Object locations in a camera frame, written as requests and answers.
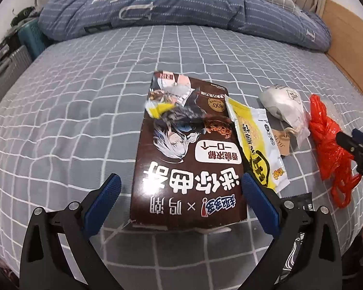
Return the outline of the grey suitcase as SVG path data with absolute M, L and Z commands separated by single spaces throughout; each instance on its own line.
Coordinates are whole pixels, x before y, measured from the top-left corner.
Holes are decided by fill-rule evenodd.
M 24 45 L 20 46 L 0 63 L 0 102 L 31 64 L 32 59 L 27 47 Z

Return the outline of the teal suitcase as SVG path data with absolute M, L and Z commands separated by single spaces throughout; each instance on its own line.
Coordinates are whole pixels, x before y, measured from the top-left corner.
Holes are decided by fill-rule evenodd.
M 51 40 L 39 28 L 36 18 L 20 26 L 17 36 L 20 43 L 26 46 L 32 60 L 35 60 L 52 44 Z

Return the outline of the yellow snack wrapper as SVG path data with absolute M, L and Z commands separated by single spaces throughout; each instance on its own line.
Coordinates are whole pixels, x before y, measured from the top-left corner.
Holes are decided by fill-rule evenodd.
M 228 96 L 225 103 L 252 174 L 263 186 L 280 192 L 290 181 L 265 109 L 248 107 Z

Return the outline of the clear bag with tag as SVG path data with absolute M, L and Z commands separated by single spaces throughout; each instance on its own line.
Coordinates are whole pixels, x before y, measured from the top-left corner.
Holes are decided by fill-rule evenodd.
M 283 130 L 272 129 L 281 156 L 288 156 L 290 137 L 296 138 L 298 146 L 310 136 L 309 115 L 297 90 L 274 85 L 259 94 L 264 108 L 276 119 L 288 124 Z

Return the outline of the blue striped duvet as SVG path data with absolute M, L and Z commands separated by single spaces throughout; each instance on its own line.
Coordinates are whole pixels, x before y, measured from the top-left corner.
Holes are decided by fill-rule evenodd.
M 68 41 L 113 28 L 197 25 L 254 35 L 326 52 L 332 37 L 314 13 L 292 13 L 266 0 L 49 0 L 42 32 Z

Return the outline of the wooden headboard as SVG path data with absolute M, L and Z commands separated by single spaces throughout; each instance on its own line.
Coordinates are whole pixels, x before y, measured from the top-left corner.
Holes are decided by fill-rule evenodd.
M 327 56 L 363 94 L 363 20 L 331 0 L 322 19 L 332 35 Z

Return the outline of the brown cookie box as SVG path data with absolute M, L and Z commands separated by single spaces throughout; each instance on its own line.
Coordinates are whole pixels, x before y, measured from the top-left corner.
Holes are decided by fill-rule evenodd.
M 247 218 L 227 94 L 211 82 L 154 72 L 137 146 L 133 226 L 214 231 Z

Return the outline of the red plastic bag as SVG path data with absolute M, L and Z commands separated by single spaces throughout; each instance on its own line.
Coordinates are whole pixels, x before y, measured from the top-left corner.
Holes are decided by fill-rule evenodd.
M 352 190 L 360 183 L 362 176 L 353 174 L 351 161 L 354 156 L 336 142 L 341 127 L 328 116 L 326 105 L 317 94 L 310 96 L 309 130 L 316 147 L 321 179 L 332 180 L 333 201 L 340 209 L 346 208 L 351 202 Z

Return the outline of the grey checked bed sheet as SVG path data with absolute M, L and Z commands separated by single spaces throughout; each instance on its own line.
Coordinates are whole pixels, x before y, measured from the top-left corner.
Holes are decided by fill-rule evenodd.
M 122 191 L 94 248 L 126 289 L 236 289 L 269 246 L 253 213 L 229 232 L 138 231 L 130 193 L 156 70 L 226 87 L 245 105 L 274 85 L 329 100 L 363 132 L 363 96 L 326 55 L 200 26 L 122 28 L 54 44 L 0 103 L 0 259 L 19 271 L 32 211 L 61 210 L 112 173 Z

